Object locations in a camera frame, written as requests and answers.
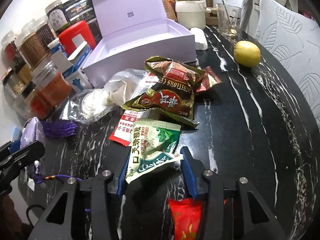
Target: lemon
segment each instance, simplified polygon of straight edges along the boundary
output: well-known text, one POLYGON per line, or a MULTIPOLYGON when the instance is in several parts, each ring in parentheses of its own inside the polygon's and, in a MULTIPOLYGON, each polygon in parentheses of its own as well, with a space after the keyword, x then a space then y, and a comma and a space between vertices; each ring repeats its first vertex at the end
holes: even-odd
POLYGON ((260 63, 260 49, 250 41, 239 41, 234 50, 235 60, 246 67, 255 67, 260 63))

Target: glass cup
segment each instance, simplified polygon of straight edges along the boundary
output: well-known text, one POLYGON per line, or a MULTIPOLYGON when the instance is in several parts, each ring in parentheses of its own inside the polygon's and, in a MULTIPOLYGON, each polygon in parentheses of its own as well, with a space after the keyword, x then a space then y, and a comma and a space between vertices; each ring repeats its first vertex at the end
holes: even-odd
POLYGON ((242 8, 240 7, 217 3, 218 28, 220 34, 226 36, 238 35, 241 10, 242 8))

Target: black marble table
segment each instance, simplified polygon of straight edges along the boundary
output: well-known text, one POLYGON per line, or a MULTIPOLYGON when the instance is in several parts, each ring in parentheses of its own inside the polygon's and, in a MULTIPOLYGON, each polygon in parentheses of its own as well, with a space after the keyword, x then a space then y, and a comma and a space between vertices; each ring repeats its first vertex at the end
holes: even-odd
MULTIPOLYGON (((212 27, 205 29, 209 48, 198 51, 198 66, 210 65, 221 79, 196 98, 196 129, 183 127, 179 145, 188 146, 206 168, 231 179, 247 177, 266 200, 288 239, 299 239, 318 211, 317 158, 320 134, 316 120, 298 86, 281 64, 246 33, 239 40, 255 42, 261 63, 252 69, 233 59, 234 45, 212 27)), ((79 125, 77 134, 48 139, 46 175, 65 174, 86 179, 105 169, 117 171, 129 148, 108 140, 123 110, 91 125, 79 125)), ((33 192, 19 179, 28 204, 47 206, 61 187, 49 181, 33 192)), ((140 177, 122 200, 110 204, 111 226, 120 239, 173 239, 168 199, 188 197, 178 163, 140 177)), ((91 239, 90 214, 86 234, 91 239)))

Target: open medicine box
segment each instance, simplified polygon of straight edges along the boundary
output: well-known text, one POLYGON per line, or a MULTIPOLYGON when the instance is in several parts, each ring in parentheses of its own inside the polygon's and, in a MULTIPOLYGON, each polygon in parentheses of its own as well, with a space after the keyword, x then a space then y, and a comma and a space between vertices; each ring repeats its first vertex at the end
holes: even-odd
POLYGON ((144 61, 162 56, 196 60, 194 35, 166 18, 161 0, 92 0, 103 39, 83 71, 96 87, 126 68, 144 69, 144 61))

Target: white chair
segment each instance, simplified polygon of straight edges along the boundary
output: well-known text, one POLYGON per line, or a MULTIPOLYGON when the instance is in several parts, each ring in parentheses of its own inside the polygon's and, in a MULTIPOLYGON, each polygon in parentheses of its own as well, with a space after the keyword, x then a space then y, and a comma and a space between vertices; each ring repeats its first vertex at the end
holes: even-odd
POLYGON ((301 89, 320 127, 320 28, 274 0, 260 0, 255 39, 284 66, 301 89))
MULTIPOLYGON (((247 30, 250 15, 253 8, 253 0, 223 0, 225 4, 242 8, 240 29, 247 30)), ((213 7, 217 6, 217 3, 222 3, 222 0, 213 0, 213 7)))

